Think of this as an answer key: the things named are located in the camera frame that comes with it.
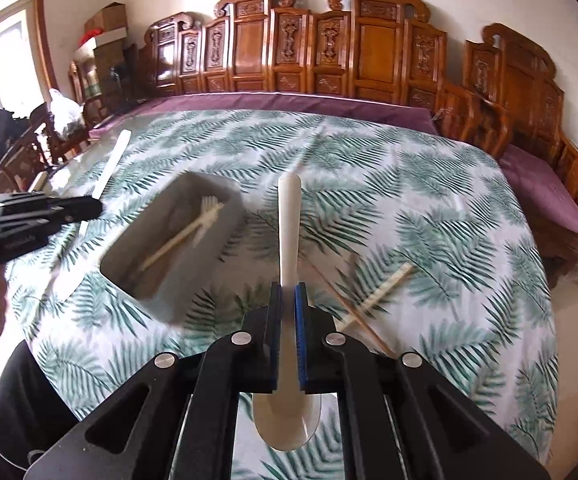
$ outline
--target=wooden chopstick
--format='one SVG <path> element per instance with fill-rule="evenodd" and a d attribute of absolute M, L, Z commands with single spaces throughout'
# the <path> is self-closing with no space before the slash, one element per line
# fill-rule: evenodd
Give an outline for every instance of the wooden chopstick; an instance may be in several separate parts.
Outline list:
<path fill-rule="evenodd" d="M 138 274 L 143 273 L 145 270 L 149 269 L 156 261 L 158 261 L 162 256 L 167 254 L 171 249 L 181 244 L 191 233 L 193 233 L 198 227 L 204 224 L 213 223 L 218 216 L 218 211 L 222 208 L 224 204 L 218 203 L 218 205 L 209 209 L 205 214 L 198 216 L 193 222 L 182 229 L 176 236 L 171 238 L 166 244 L 160 247 L 155 253 L 144 260 L 140 267 L 138 268 Z"/>
<path fill-rule="evenodd" d="M 342 303 L 342 306 L 347 309 L 349 314 L 355 317 L 355 320 L 358 322 L 358 324 L 367 332 L 367 334 L 369 334 L 376 345 L 379 346 L 380 350 L 382 350 L 387 356 L 396 359 L 398 356 L 395 354 L 395 352 L 393 352 L 391 348 L 389 348 L 389 346 L 383 341 L 383 339 L 375 333 L 373 328 L 367 324 L 367 322 L 362 318 L 361 314 L 354 307 L 354 305 L 336 290 L 331 282 L 329 282 L 329 280 L 324 277 L 324 274 L 322 274 L 322 272 L 320 272 L 306 256 L 301 254 L 300 257 L 302 261 L 305 262 L 311 268 L 311 270 L 313 270 L 320 277 L 320 280 L 322 280 L 322 282 L 326 285 L 326 288 L 328 288 L 329 292 L 336 298 L 336 300 Z"/>
<path fill-rule="evenodd" d="M 413 265 L 410 263 L 402 264 L 396 272 L 394 272 L 386 282 L 380 285 L 369 297 L 362 302 L 360 307 L 358 307 L 358 311 L 363 316 L 368 311 L 370 311 L 376 303 L 378 303 L 384 296 L 386 296 L 389 291 L 395 287 L 399 282 L 401 282 L 405 276 L 411 272 L 413 269 Z M 354 316 L 346 316 L 344 319 L 340 321 L 340 325 L 336 326 L 338 332 L 342 332 L 349 328 L 353 323 L 355 323 L 357 319 Z"/>

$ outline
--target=gray container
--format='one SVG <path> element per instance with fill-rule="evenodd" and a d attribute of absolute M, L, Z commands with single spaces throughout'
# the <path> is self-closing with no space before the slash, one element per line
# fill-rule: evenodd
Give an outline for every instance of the gray container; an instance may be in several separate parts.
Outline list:
<path fill-rule="evenodd" d="M 218 219 L 194 245 L 195 234 L 156 261 L 141 276 L 132 272 L 200 216 L 202 197 L 223 205 Z M 232 178 L 183 173 L 153 199 L 100 261 L 100 272 L 145 312 L 167 324 L 184 321 L 196 292 L 211 279 L 224 245 L 244 218 L 240 184 Z"/>

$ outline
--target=black pants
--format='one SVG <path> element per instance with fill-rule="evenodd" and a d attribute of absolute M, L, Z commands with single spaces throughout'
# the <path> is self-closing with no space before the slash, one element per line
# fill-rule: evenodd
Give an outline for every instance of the black pants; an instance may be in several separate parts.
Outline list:
<path fill-rule="evenodd" d="M 0 456 L 18 466 L 10 466 L 14 478 L 29 467 L 29 453 L 48 450 L 77 422 L 22 341 L 0 377 Z"/>

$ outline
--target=white plastic bag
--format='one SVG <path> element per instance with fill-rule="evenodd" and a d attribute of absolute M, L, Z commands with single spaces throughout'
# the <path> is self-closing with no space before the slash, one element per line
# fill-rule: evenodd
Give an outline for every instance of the white plastic bag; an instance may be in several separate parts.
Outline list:
<path fill-rule="evenodd" d="M 59 91 L 51 88 L 49 110 L 53 114 L 53 126 L 61 140 L 67 140 L 73 132 L 85 128 L 82 107 L 75 101 L 64 97 Z"/>

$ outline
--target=tablecloth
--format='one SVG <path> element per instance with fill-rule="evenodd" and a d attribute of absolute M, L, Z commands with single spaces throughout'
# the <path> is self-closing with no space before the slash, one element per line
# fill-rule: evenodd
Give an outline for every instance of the tablecloth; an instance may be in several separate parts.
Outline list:
<path fill-rule="evenodd" d="M 293 170 L 303 187 L 300 250 L 354 303 L 413 263 L 370 313 L 370 325 L 396 352 L 419 351 L 533 456 L 546 458 L 558 378 L 549 289 L 520 206 L 487 154 L 406 128 L 315 114 L 200 110 L 145 124 L 134 129 L 86 237 L 74 244 L 78 226 L 66 226 L 8 269 L 10 303 L 32 353 L 78 417 L 158 352 L 204 351 L 268 302 L 278 277 L 277 180 Z M 95 154 L 99 160 L 65 193 L 91 193 L 108 153 Z M 119 294 L 98 265 L 183 171 L 236 179 L 247 213 L 185 322 L 170 327 Z M 55 268 L 85 269 L 65 302 L 51 285 Z M 317 277 L 300 272 L 310 302 L 343 316 Z M 350 334 L 371 344 L 361 331 Z M 233 478 L 341 478 L 342 471 L 334 397 L 323 399 L 314 438 L 285 453 L 260 439 L 250 396 L 241 396 Z"/>

